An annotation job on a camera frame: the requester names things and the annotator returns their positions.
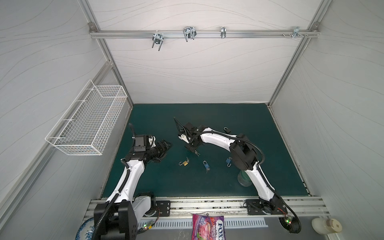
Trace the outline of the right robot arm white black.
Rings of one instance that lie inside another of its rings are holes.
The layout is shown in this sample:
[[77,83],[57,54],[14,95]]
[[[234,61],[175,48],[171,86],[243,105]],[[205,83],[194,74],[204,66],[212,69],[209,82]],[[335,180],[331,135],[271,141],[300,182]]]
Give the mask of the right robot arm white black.
[[186,148],[190,152],[195,153],[197,148],[203,144],[212,144],[230,152],[232,163],[247,174],[256,188],[260,201],[257,207],[263,213],[270,215],[280,211],[286,215],[287,210],[291,210],[270,184],[261,168],[266,159],[265,154],[246,135],[231,135],[215,131],[204,125],[195,127],[191,123],[183,126],[177,119],[174,121],[178,129],[179,139],[187,143]]

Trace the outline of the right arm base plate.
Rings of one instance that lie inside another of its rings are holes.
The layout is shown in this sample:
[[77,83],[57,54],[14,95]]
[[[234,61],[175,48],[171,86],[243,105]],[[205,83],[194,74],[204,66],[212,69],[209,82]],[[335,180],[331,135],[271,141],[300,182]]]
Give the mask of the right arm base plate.
[[278,215],[283,216],[288,214],[286,205],[280,200],[273,200],[272,202],[262,199],[246,199],[243,203],[248,215]]

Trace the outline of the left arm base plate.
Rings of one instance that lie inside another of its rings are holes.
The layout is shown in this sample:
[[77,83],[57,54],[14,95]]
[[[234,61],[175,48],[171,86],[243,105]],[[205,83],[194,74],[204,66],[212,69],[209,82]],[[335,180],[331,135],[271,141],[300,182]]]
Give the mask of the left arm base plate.
[[169,217],[171,214],[170,201],[156,201],[151,203],[150,209],[144,214],[144,217]]

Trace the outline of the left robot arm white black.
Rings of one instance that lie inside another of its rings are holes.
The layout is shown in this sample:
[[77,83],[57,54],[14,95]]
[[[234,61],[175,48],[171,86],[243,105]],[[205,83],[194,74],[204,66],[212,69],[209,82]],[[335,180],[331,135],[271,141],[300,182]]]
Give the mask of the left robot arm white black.
[[146,166],[161,162],[172,146],[152,135],[133,136],[129,153],[121,159],[124,171],[119,182],[106,202],[94,210],[93,240],[134,240],[154,225],[153,221],[141,228],[138,225],[145,215],[160,215],[154,194],[134,194]]

